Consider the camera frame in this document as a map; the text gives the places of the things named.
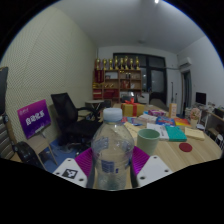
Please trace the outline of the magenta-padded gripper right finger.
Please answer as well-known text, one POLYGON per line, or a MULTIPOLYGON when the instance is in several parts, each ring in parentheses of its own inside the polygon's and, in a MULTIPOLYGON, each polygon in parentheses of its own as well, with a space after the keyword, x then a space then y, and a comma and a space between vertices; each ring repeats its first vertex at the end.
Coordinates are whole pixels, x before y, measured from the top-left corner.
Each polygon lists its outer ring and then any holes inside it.
POLYGON ((130 165, 130 179, 133 187, 146 186, 170 174, 172 170, 159 156, 149 156, 137 146, 134 147, 130 165))

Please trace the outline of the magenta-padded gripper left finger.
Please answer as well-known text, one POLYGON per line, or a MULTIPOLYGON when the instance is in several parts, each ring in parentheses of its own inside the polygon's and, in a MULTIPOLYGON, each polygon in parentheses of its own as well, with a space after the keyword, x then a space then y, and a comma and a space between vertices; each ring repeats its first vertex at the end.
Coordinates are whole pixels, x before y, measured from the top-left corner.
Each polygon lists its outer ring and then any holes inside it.
POLYGON ((78 186, 92 188, 95 178, 92 149, 88 148, 75 158, 66 158, 53 174, 78 186))

